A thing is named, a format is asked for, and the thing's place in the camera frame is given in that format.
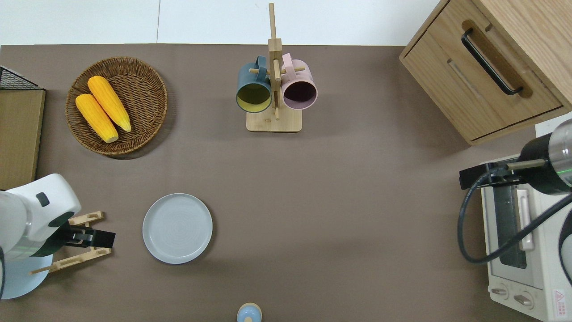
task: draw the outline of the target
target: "wooden mug rack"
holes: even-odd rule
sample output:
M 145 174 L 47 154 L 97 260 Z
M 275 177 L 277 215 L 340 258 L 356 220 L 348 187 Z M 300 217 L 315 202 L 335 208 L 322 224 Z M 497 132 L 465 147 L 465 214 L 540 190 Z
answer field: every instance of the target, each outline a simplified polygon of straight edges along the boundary
M 274 17 L 274 3 L 268 5 L 270 9 L 270 34 L 268 40 L 268 57 L 270 74 L 270 87 L 272 95 L 272 108 L 267 108 L 260 113 L 247 113 L 247 130 L 251 132 L 300 132 L 302 129 L 302 111 L 288 108 L 284 104 L 280 85 L 282 74 L 282 39 L 276 38 L 276 21 Z M 257 69 L 251 69 L 251 73 L 257 73 Z

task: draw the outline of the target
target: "black wire rack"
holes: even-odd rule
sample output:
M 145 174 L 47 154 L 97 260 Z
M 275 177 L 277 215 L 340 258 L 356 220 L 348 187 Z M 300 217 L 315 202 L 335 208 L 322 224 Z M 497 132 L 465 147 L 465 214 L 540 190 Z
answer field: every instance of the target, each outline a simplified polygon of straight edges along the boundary
M 0 66 L 0 89 L 43 89 L 24 77 Z

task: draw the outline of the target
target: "cabinet drawer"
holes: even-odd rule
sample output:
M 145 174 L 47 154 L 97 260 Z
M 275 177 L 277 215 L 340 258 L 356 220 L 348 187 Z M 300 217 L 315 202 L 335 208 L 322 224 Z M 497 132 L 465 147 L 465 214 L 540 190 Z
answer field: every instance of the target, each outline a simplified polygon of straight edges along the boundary
M 489 73 L 461 40 L 469 30 L 466 40 L 489 65 Z M 545 114 L 554 117 L 562 108 L 471 1 L 446 3 L 402 61 L 471 144 L 538 123 Z M 499 84 L 522 90 L 508 95 Z

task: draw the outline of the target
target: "black drawer handle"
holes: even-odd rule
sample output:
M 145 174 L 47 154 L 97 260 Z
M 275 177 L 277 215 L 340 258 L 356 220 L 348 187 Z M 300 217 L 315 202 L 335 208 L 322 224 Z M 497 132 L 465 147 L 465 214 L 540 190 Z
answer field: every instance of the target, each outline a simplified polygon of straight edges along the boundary
M 461 37 L 461 42 L 467 48 L 468 52 L 475 58 L 479 65 L 484 69 L 485 72 L 492 78 L 496 85 L 505 93 L 506 95 L 515 95 L 522 91 L 522 86 L 517 89 L 511 89 L 505 81 L 499 76 L 499 74 L 492 68 L 491 64 L 479 53 L 475 45 L 468 39 L 468 35 L 471 34 L 472 28 L 469 28 Z

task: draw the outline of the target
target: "yellow corn cob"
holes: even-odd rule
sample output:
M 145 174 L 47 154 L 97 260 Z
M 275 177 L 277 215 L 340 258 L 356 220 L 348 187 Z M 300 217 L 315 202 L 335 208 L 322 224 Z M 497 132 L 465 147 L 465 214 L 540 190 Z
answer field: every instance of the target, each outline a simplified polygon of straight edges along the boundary
M 129 115 L 107 79 L 93 76 L 88 80 L 88 87 L 111 120 L 126 132 L 131 132 Z
M 88 121 L 89 126 L 107 142 L 115 142 L 119 138 L 117 130 L 109 120 L 107 114 L 101 108 L 99 103 L 91 94 L 81 94 L 76 97 L 76 106 L 80 110 L 81 115 Z

